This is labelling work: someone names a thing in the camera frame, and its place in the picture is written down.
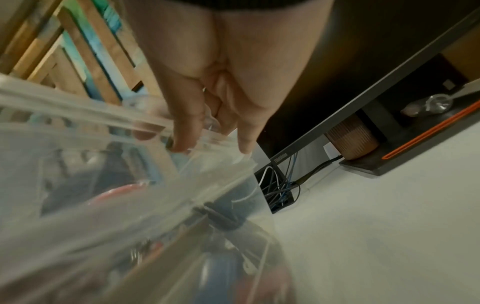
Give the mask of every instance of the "ribbed brown cup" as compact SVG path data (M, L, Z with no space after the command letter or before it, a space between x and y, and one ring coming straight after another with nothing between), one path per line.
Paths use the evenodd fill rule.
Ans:
M346 160L367 155L379 146L376 138L355 114L333 127L325 136Z

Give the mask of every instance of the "transparent storage box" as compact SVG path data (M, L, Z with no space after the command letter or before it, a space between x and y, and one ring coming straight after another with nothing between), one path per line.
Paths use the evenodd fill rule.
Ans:
M171 153L167 119L7 76L0 106L0 302L295 301L235 140Z

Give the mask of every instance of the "black sleeve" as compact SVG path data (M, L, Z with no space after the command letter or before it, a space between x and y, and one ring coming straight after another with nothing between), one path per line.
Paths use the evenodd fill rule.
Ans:
M216 11L274 10L281 9L306 0L173 0L197 5Z

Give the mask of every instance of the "television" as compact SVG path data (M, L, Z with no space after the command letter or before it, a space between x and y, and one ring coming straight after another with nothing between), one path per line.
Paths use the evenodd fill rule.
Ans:
M309 63L258 144L281 163L479 20L480 0L336 0Z

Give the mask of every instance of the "hand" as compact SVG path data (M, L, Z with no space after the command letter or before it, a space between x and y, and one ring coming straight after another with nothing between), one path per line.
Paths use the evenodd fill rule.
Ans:
M220 131L238 128L239 148L250 153L305 68L332 2L214 12L168 0L125 0L126 18L173 117L171 150L195 145L207 104Z

